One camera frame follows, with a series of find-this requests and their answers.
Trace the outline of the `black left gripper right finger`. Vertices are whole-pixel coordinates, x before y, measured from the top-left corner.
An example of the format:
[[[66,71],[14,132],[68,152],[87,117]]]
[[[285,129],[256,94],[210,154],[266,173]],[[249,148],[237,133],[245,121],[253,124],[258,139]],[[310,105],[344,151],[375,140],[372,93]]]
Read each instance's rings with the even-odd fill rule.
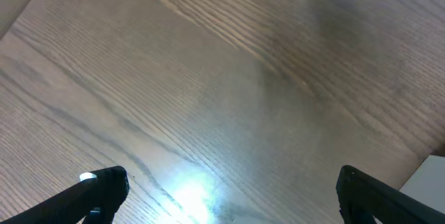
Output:
[[[443,213],[350,165],[341,168],[336,191],[345,224],[444,224]]]

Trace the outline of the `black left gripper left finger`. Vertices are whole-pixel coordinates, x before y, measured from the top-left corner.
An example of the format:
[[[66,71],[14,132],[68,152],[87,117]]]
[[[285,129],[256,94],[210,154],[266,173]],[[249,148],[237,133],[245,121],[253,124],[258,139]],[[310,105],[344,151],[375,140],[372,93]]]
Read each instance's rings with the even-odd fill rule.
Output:
[[[127,172],[113,166],[81,174],[81,181],[4,223],[112,223],[129,194]]]

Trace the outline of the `white box brown inside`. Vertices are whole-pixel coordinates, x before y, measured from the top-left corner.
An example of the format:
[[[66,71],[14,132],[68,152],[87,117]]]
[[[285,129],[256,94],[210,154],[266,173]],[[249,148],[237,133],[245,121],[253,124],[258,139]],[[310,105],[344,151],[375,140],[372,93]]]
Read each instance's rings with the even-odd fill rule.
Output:
[[[430,155],[401,187],[400,192],[441,213],[445,210],[445,160]]]

